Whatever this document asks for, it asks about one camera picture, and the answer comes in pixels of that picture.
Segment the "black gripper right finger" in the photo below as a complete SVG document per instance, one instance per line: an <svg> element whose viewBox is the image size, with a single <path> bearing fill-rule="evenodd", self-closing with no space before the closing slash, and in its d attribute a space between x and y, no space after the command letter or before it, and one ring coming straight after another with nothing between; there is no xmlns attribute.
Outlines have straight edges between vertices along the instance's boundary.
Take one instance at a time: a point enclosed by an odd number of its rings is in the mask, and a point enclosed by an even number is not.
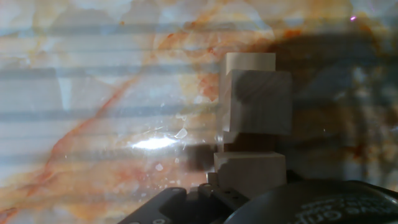
<svg viewBox="0 0 398 224"><path fill-rule="evenodd" d="M292 183L295 183L295 182L303 181L303 177L298 175L293 170L287 170L286 171L286 178L287 178L287 183L288 184L292 184Z"/></svg>

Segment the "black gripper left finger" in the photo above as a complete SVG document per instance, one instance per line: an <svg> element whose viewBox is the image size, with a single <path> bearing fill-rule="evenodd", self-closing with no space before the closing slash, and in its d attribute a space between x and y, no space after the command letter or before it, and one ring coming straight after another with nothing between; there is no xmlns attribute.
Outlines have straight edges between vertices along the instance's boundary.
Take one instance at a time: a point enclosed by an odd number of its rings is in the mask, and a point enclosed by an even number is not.
<svg viewBox="0 0 398 224"><path fill-rule="evenodd" d="M218 175L187 191L170 187L148 200L118 224L209 224L224 223L249 199L232 188L222 189Z"/></svg>

